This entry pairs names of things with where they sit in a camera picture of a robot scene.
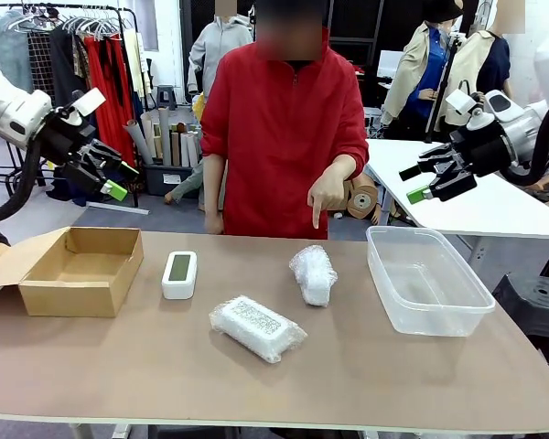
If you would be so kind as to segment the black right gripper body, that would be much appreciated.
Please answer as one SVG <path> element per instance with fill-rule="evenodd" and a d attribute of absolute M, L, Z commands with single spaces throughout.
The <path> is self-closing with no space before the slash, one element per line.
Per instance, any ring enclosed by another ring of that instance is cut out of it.
<path fill-rule="evenodd" d="M 501 124 L 494 121 L 478 130 L 461 126 L 450 134 L 454 149 L 477 177 L 484 177 L 511 165 L 512 153 Z"/>

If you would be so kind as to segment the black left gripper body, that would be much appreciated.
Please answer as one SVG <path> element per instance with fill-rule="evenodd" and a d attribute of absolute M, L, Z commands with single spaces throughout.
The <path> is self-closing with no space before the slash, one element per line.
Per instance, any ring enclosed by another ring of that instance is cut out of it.
<path fill-rule="evenodd" d="M 77 111 L 55 109 L 36 132 L 40 156 L 63 166 L 95 136 L 96 129 Z"/>

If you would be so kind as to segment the person's left hand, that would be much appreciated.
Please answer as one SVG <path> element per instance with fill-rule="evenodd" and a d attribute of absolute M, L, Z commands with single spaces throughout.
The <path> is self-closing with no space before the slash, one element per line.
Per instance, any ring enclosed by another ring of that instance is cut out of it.
<path fill-rule="evenodd" d="M 312 208 L 312 225 L 319 228 L 321 213 L 334 208 L 344 199 L 344 181 L 348 168 L 340 161 L 326 168 L 307 192 L 307 204 Z"/>

